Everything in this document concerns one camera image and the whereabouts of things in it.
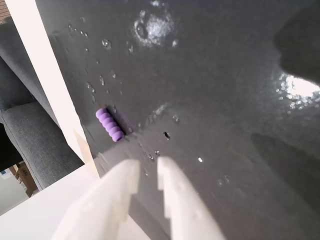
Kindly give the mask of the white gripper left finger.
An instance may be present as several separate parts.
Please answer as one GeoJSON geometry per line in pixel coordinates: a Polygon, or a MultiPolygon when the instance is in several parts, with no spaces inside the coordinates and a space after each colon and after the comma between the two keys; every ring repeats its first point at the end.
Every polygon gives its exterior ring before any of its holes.
{"type": "Polygon", "coordinates": [[[118,163],[70,205],[52,239],[132,240],[134,228],[126,221],[139,178],[138,160],[118,163]]]}

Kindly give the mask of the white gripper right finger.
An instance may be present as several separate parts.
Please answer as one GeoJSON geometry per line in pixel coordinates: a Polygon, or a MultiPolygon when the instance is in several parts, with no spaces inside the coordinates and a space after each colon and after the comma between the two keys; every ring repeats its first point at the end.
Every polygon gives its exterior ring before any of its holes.
{"type": "Polygon", "coordinates": [[[224,240],[209,209],[187,176],[171,158],[157,159],[157,188],[163,192],[164,217],[172,240],[224,240]]]}

